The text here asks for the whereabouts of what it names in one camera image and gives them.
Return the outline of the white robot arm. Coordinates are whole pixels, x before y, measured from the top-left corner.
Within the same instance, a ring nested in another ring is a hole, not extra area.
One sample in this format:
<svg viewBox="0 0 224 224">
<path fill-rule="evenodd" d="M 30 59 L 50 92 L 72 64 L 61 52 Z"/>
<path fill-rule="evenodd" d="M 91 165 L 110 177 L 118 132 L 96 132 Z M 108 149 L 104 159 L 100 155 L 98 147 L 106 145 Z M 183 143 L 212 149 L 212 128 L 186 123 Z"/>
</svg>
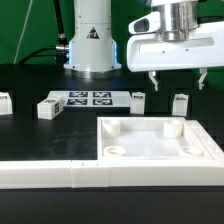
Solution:
<svg viewBox="0 0 224 224">
<path fill-rule="evenodd" d="M 199 0 L 143 0 L 151 12 L 128 26 L 127 66 L 150 79 L 162 70 L 224 66 L 224 21 L 200 24 Z M 119 69 L 111 36 L 111 0 L 74 0 L 75 35 L 69 42 L 66 71 L 85 78 Z"/>
</svg>

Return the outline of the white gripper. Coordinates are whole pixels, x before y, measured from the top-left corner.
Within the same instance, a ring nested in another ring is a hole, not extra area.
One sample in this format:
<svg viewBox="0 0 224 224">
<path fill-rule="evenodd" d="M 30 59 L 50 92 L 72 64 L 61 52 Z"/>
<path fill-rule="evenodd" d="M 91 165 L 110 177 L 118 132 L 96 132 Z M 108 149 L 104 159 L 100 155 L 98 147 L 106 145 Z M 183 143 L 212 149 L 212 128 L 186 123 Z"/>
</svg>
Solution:
<svg viewBox="0 0 224 224">
<path fill-rule="evenodd" d="M 162 41 L 155 33 L 132 36 L 127 66 L 132 72 L 149 71 L 155 91 L 159 89 L 156 71 L 200 68 L 202 90 L 207 68 L 224 66 L 224 22 L 203 23 L 184 41 Z"/>
</svg>

